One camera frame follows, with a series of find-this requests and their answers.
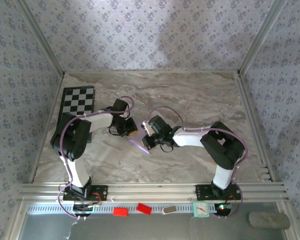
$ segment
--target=small clock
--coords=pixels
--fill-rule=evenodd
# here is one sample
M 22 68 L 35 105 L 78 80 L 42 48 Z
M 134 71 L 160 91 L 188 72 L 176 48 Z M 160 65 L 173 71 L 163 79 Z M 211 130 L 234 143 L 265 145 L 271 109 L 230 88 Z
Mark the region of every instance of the small clock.
M 206 201 L 196 201 L 193 203 L 193 213 L 197 218 L 209 217 L 209 206 Z

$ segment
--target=clock face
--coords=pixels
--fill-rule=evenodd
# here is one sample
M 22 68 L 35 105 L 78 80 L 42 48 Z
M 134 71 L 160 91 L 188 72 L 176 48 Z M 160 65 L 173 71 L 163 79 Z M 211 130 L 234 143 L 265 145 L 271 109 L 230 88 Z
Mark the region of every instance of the clock face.
M 196 201 L 193 203 L 194 216 L 199 218 L 209 217 L 208 203 L 205 201 Z

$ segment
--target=purple object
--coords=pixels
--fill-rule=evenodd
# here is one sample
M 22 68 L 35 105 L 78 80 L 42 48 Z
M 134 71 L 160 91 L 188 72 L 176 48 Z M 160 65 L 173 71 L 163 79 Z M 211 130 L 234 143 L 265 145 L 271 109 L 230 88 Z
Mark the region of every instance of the purple object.
M 150 154 L 149 150 L 142 143 L 142 139 L 146 136 L 146 131 L 141 127 L 141 124 L 141 122 L 136 124 L 138 131 L 135 134 L 127 136 L 127 139 L 145 153 Z

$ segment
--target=black mounting plate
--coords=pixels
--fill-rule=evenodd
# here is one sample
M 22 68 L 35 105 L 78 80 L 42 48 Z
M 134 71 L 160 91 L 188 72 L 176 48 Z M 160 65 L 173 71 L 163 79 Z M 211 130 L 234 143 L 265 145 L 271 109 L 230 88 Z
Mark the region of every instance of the black mounting plate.
M 101 197 L 101 201 L 106 201 L 108 196 L 108 186 L 107 185 L 91 185 L 91 193 L 98 193 Z M 70 188 L 67 187 L 64 190 L 63 201 L 81 201 L 78 197 L 74 195 Z M 98 195 L 90 194 L 84 201 L 98 202 Z
M 238 187 L 235 184 L 230 184 L 223 192 L 221 197 L 216 197 L 212 191 L 211 184 L 199 184 L 195 186 L 196 199 L 198 201 L 208 200 L 232 200 L 229 194 L 235 197 L 235 200 L 241 200 L 241 195 Z

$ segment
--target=red block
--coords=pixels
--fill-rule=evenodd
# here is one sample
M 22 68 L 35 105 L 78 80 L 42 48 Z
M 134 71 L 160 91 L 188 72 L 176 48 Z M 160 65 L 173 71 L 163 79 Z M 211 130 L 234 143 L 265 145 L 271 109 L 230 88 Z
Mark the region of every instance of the red block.
M 113 215 L 114 216 L 127 217 L 128 216 L 128 208 L 115 207 L 113 209 Z
M 152 207 L 139 203 L 136 210 L 147 215 L 151 215 Z

